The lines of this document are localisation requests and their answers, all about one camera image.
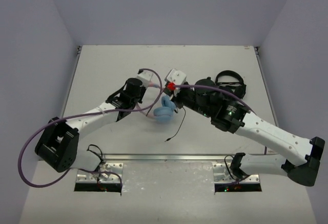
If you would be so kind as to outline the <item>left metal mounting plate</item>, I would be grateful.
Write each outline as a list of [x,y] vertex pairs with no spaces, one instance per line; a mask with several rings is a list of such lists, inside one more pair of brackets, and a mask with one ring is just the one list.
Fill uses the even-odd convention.
[[123,162],[108,161],[101,165],[99,169],[101,173],[87,173],[78,170],[76,183],[95,184],[98,182],[101,184],[119,184],[119,177],[122,178],[123,169]]

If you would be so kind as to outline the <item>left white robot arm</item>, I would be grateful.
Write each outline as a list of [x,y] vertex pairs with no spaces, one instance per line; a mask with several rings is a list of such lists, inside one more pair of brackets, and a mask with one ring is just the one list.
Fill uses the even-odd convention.
[[130,115],[142,102],[149,83],[140,77],[129,78],[122,88],[82,117],[53,118],[36,144],[35,153],[58,173],[70,168],[96,171],[102,159],[95,153],[80,150],[78,143],[103,126]]

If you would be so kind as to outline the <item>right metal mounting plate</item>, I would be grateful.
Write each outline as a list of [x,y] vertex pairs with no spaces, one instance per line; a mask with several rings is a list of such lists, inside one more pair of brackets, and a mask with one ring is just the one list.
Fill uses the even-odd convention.
[[232,184],[232,183],[240,183],[240,184],[259,184],[260,178],[257,174],[251,175],[244,180],[237,179],[236,176],[232,176],[232,173],[229,174],[226,168],[224,161],[213,162],[213,177],[214,182],[218,184]]

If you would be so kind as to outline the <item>black over-ear headphones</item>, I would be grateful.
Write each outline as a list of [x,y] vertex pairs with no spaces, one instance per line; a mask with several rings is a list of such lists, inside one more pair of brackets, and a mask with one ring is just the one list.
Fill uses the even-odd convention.
[[[220,81],[219,79],[224,76],[229,76],[233,78],[233,81]],[[243,78],[238,73],[232,70],[224,70],[218,73],[215,78],[215,85],[223,90],[234,94],[240,99],[244,98],[247,90],[247,86],[244,83]]]

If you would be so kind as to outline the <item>metal mounting plate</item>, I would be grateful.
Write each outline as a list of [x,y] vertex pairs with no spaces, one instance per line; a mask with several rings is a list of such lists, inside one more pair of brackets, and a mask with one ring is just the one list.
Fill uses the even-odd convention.
[[76,183],[95,184],[98,182],[101,184],[119,184],[119,177],[122,178],[123,169],[123,162],[108,161],[101,165],[99,169],[101,173],[87,173],[78,170]]
[[236,176],[232,176],[232,173],[229,174],[226,168],[224,161],[213,162],[213,177],[214,182],[218,184],[232,184],[232,183],[240,183],[240,184],[259,184],[260,178],[257,174],[251,175],[244,180],[237,179]]

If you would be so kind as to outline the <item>pink blue cat-ear headphones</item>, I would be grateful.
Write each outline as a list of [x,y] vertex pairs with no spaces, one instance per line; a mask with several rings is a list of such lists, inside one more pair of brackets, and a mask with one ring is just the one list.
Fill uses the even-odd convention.
[[170,97],[164,95],[161,97],[161,107],[153,110],[153,114],[149,114],[146,111],[141,111],[141,113],[158,123],[168,123],[172,120],[173,115],[176,111],[176,105],[170,100]]

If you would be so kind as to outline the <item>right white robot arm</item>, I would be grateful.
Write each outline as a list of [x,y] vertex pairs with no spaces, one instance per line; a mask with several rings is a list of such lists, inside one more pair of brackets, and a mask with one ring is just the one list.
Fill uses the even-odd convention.
[[228,171],[238,180],[253,174],[288,177],[303,186],[315,184],[325,141],[291,134],[257,116],[230,92],[218,89],[209,79],[203,85],[167,83],[172,101],[178,108],[187,107],[205,117],[223,132],[251,139],[275,154],[236,153]]

